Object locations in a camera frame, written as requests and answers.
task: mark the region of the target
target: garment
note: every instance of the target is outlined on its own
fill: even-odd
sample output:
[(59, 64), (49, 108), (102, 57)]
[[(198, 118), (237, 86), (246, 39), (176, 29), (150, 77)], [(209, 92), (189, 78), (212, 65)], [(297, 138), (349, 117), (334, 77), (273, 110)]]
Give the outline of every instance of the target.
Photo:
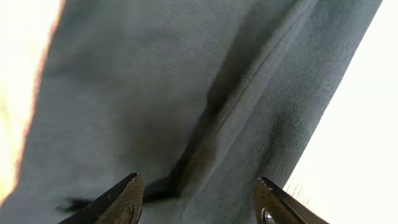
[(0, 223), (131, 172), (143, 224), (255, 223), (256, 178), (287, 181), (380, 3), (67, 1)]

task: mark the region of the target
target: dark gray cloth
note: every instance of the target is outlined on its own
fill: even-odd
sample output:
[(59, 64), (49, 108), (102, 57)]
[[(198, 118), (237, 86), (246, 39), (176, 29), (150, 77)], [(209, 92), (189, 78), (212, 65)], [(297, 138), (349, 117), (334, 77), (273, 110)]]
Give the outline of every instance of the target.
[(143, 224), (254, 223), (256, 177), (285, 184), (380, 3), (68, 0), (0, 223), (131, 172)]

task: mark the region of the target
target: fabric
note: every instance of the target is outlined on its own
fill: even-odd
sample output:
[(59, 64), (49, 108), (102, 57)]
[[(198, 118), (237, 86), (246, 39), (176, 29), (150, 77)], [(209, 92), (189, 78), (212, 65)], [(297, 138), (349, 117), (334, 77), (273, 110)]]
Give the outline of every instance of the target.
[(257, 177), (287, 181), (380, 3), (68, 0), (0, 223), (131, 172), (143, 224), (255, 223)]

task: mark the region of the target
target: gray fabric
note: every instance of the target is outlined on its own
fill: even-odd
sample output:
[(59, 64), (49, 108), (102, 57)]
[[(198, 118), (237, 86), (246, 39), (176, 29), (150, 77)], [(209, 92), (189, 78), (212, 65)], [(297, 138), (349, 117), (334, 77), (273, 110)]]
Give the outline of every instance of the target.
[(287, 181), (380, 3), (67, 1), (0, 223), (131, 172), (178, 195), (143, 224), (254, 223), (256, 177)]

